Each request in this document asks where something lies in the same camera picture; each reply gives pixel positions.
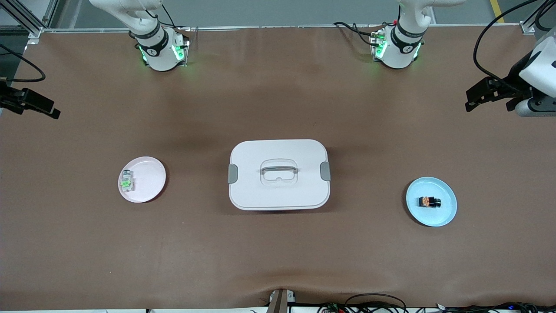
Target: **black cable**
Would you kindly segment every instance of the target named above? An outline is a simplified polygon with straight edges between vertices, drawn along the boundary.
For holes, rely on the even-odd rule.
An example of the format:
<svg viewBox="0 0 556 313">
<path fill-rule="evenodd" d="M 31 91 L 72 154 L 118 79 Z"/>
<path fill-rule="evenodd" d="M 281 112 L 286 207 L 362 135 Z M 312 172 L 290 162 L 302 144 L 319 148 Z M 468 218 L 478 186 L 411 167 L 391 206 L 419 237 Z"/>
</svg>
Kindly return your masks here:
<svg viewBox="0 0 556 313">
<path fill-rule="evenodd" d="M 539 6 L 539 7 L 538 7 L 538 8 L 537 8 L 537 9 L 536 9 L 524 22 L 523 22 L 523 24 L 526 24 L 527 22 L 529 22 L 529 20 L 532 19 L 532 18 L 535 16 L 535 14 L 536 14 L 537 12 L 539 12 L 539 10 L 540 10 L 541 7 L 542 7 L 542 5 Z"/>
<path fill-rule="evenodd" d="M 393 304 L 389 304 L 387 302 L 382 302 L 382 301 L 371 301 L 371 302 L 364 302 L 364 303 L 358 304 L 355 307 L 361 307 L 361 306 L 363 306 L 363 307 L 377 307 L 377 308 L 382 308 L 382 309 L 394 308 L 394 309 L 402 309 L 405 313 L 408 313 L 407 306 L 402 299 L 400 299 L 398 297 L 395 297 L 395 296 L 387 295 L 387 294 L 370 293 L 370 294 L 359 294 L 359 295 L 351 296 L 351 297 L 347 298 L 347 300 L 344 303 L 344 306 L 347 306 L 348 302 L 352 299 L 355 299 L 355 298 L 358 298 L 358 297 L 365 297 L 365 296 L 387 297 L 387 298 L 395 299 L 395 300 L 399 301 L 402 304 L 402 306 L 393 305 Z"/>
<path fill-rule="evenodd" d="M 367 45 L 373 46 L 373 47 L 378 47 L 378 46 L 379 46 L 378 43 L 371 43 L 371 42 L 368 42 L 367 40 L 365 40 L 365 39 L 363 38 L 363 36 L 361 35 L 361 32 L 359 31 L 359 28 L 357 28 L 357 24 L 353 23 L 353 27 L 355 28 L 355 31 L 356 31 L 357 34 L 359 35 L 359 38 L 361 38 L 361 40 L 363 40 L 363 42 L 365 42 Z"/>
<path fill-rule="evenodd" d="M 164 6 L 164 4 L 162 5 L 162 8 L 164 9 L 164 12 L 166 12 L 166 15 L 168 15 L 168 18 L 170 19 L 170 23 L 172 23 L 172 26 L 174 28 L 176 28 L 176 24 L 174 24 L 172 17 L 170 16 L 170 13 L 168 13 L 168 10 L 166 9 L 166 7 Z"/>
<path fill-rule="evenodd" d="M 351 26 L 349 26 L 348 24 L 346 24 L 346 23 L 344 23 L 344 22 L 336 22 L 336 23 L 334 23 L 334 24 L 332 24 L 332 25 L 336 25 L 336 26 L 342 25 L 342 26 L 347 27 L 347 28 L 348 28 L 349 30 L 351 30 L 352 32 L 357 32 L 354 28 L 352 28 Z M 361 31 L 359 31 L 359 32 L 360 32 L 362 35 L 371 36 L 371 33 L 361 32 Z"/>
<path fill-rule="evenodd" d="M 166 15 L 168 15 L 168 18 L 170 19 L 170 22 L 172 22 L 172 23 L 171 23 L 171 24 L 168 24 L 168 23 L 161 22 L 161 21 L 159 20 L 159 23 L 160 23 L 160 24 L 166 25 L 166 26 L 171 26 L 172 28 L 185 27 L 185 26 L 176 26 L 176 25 L 174 24 L 174 22 L 173 22 L 172 17 L 171 17 L 170 14 L 168 13 L 168 10 L 167 10 L 166 7 L 164 6 L 164 4 L 162 5 L 162 8 L 164 9 L 164 12 L 166 12 Z M 155 19 L 158 19 L 158 14 L 152 15 L 152 13 L 149 12 L 149 11 L 147 11 L 147 10 L 145 10 L 145 12 L 147 12 L 147 14 L 148 14 L 150 17 L 155 18 Z"/>
<path fill-rule="evenodd" d="M 481 39 L 483 39 L 483 36 L 485 35 L 485 33 L 487 32 L 487 30 L 489 28 L 492 27 L 492 25 L 494 25 L 499 19 L 501 19 L 502 17 L 506 16 L 508 13 L 511 13 L 521 7 L 524 7 L 528 4 L 531 4 L 533 2 L 536 2 L 539 0 L 527 0 L 521 4 L 518 4 L 517 6 L 505 11 L 504 13 L 500 14 L 499 16 L 497 16 L 495 19 L 492 20 L 492 22 L 490 22 L 481 32 L 481 34 L 479 35 L 479 38 L 477 38 L 477 42 L 475 43 L 475 49 L 473 49 L 473 62 L 475 63 L 475 66 L 483 73 L 487 74 L 488 76 L 496 79 L 499 83 L 501 83 L 502 85 L 506 86 L 507 88 L 510 88 L 511 90 L 521 94 L 522 92 L 515 88 L 514 86 L 508 84 L 507 82 L 505 82 L 503 79 L 501 79 L 500 77 L 498 77 L 497 75 L 493 74 L 492 72 L 486 70 L 483 66 L 481 66 L 481 64 L 479 64 L 479 61 L 477 61 L 477 50 L 479 49 L 479 44 L 481 42 Z"/>
<path fill-rule="evenodd" d="M 35 70 L 37 70 L 40 74 L 41 74 L 41 78 L 37 78 L 37 79 L 6 79 L 6 81 L 13 81 L 13 82 L 38 82 L 38 81 L 43 81 L 46 78 L 46 74 L 44 74 L 44 72 L 38 68 L 38 66 L 36 66 L 35 64 L 33 64 L 31 61 L 29 61 L 28 59 L 24 58 L 22 55 L 18 54 L 17 52 L 11 50 L 10 48 L 6 47 L 5 45 L 0 43 L 0 48 L 8 51 L 10 54 L 13 54 L 15 56 L 17 56 L 18 58 L 20 58 L 23 62 L 31 65 Z"/>
<path fill-rule="evenodd" d="M 556 311 L 556 306 L 535 306 L 531 303 L 506 302 L 496 306 L 468 306 L 447 307 L 443 313 L 492 313 L 498 310 L 517 310 L 520 313 L 551 313 Z"/>
<path fill-rule="evenodd" d="M 346 24 L 346 23 L 344 23 L 344 22 L 336 22 L 336 23 L 334 23 L 333 25 L 336 25 L 336 26 L 338 26 L 338 25 L 345 26 L 345 27 L 347 27 L 349 30 L 351 30 L 352 32 L 356 32 L 356 33 L 359 35 L 359 38 L 361 38 L 361 40 L 363 40 L 363 42 L 365 42 L 367 45 L 370 45 L 370 46 L 373 46 L 373 47 L 378 47 L 378 44 L 377 44 L 377 43 L 371 43 L 371 42 L 369 42 L 369 41 L 367 41 L 367 40 L 365 40 L 365 39 L 363 38 L 363 35 L 365 35 L 365 36 L 371 36 L 371 33 L 367 33 L 367 32 L 362 32 L 362 31 L 360 31 L 359 28 L 357 27 L 357 24 L 356 24 L 356 23 L 353 23 L 352 26 L 349 26 L 348 24 Z"/>
<path fill-rule="evenodd" d="M 540 18 L 541 18 L 548 10 L 550 10 L 550 9 L 554 6 L 555 3 L 556 3 L 555 0 L 548 0 L 548 1 L 545 1 L 545 2 L 543 3 L 543 5 L 541 5 L 541 6 L 539 7 L 539 11 L 537 12 L 537 15 L 535 15 L 535 26 L 536 26 L 538 29 L 540 29 L 541 31 L 545 31 L 545 32 L 550 31 L 550 28 L 544 27 L 544 26 L 542 26 L 542 25 L 540 24 Z"/>
</svg>

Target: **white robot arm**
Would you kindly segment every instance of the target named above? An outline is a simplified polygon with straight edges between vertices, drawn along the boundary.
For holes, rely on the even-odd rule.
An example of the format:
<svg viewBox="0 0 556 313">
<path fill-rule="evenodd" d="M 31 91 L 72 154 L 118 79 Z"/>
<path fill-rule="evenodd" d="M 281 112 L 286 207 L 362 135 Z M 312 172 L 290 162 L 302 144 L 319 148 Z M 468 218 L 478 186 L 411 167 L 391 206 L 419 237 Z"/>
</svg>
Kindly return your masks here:
<svg viewBox="0 0 556 313">
<path fill-rule="evenodd" d="M 421 46 L 421 39 L 432 20 L 431 7 L 451 7 L 465 0 L 397 0 L 400 16 L 395 25 L 387 25 L 373 39 L 373 56 L 394 69 L 407 67 Z"/>
<path fill-rule="evenodd" d="M 185 61 L 186 37 L 170 27 L 162 27 L 147 10 L 162 6 L 162 0 L 89 0 L 124 23 L 139 43 L 145 62 L 156 71 L 168 71 Z"/>
</svg>

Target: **brown tablecloth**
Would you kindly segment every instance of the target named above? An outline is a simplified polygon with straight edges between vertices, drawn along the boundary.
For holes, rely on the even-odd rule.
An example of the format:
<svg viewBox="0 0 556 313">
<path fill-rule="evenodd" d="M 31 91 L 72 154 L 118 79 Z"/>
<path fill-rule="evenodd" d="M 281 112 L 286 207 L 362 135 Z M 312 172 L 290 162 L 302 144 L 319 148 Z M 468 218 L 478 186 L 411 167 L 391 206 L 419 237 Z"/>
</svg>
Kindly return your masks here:
<svg viewBox="0 0 556 313">
<path fill-rule="evenodd" d="M 25 56 L 46 81 L 16 86 L 62 114 L 0 119 L 2 309 L 251 306 L 278 287 L 298 301 L 552 304 L 556 123 L 502 101 L 465 112 L 465 90 L 484 77 L 471 59 L 481 30 L 429 29 L 403 70 L 372 63 L 345 29 L 193 33 L 189 65 L 170 72 L 144 67 L 125 33 L 43 34 Z M 533 44 L 494 27 L 479 58 L 503 76 Z M 330 200 L 235 208 L 232 148 L 293 138 L 327 147 Z M 165 164 L 167 186 L 133 204 L 117 178 L 143 155 Z M 445 227 L 404 208 L 422 176 L 458 197 Z"/>
</svg>

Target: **box lid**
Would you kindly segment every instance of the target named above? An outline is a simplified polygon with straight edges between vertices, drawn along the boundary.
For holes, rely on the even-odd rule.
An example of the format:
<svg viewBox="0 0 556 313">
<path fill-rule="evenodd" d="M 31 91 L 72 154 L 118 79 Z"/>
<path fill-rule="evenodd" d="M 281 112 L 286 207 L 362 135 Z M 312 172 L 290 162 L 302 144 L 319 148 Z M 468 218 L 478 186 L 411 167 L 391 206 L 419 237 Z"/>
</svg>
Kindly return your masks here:
<svg viewBox="0 0 556 313">
<path fill-rule="evenodd" d="M 232 151 L 228 183 L 240 209 L 318 208 L 330 195 L 326 149 L 311 139 L 242 142 Z"/>
</svg>

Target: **black clamp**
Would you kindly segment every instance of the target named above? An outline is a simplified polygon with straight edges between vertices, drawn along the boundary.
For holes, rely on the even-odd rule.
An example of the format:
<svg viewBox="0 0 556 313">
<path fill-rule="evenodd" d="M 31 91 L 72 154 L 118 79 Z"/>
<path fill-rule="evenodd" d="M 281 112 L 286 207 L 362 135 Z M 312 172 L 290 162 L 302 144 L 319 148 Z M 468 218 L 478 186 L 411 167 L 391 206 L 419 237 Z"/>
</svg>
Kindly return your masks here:
<svg viewBox="0 0 556 313">
<path fill-rule="evenodd" d="M 467 95 L 465 111 L 471 112 L 480 104 L 506 98 L 512 98 L 506 103 L 506 108 L 508 111 L 513 111 L 518 103 L 534 97 L 534 89 L 532 89 L 531 85 L 524 81 L 523 78 L 519 77 L 521 70 L 529 64 L 531 54 L 531 52 L 526 54 L 521 60 L 514 64 L 508 75 L 502 79 L 503 82 L 488 76 L 469 88 L 465 92 Z"/>
<path fill-rule="evenodd" d="M 31 89 L 19 90 L 9 87 L 5 81 L 0 81 L 0 107 L 17 114 L 33 110 L 55 120 L 60 117 L 60 111 L 54 108 L 54 101 Z"/>
</svg>

